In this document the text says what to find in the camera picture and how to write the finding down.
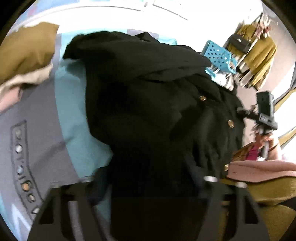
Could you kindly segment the person's right hand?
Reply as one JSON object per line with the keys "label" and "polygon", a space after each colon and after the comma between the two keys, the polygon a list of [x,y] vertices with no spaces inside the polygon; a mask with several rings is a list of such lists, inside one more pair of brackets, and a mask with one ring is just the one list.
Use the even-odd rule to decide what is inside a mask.
{"label": "person's right hand", "polygon": [[273,133],[262,135],[259,132],[255,133],[255,146],[259,149],[269,143],[269,150],[278,145],[278,138]]}

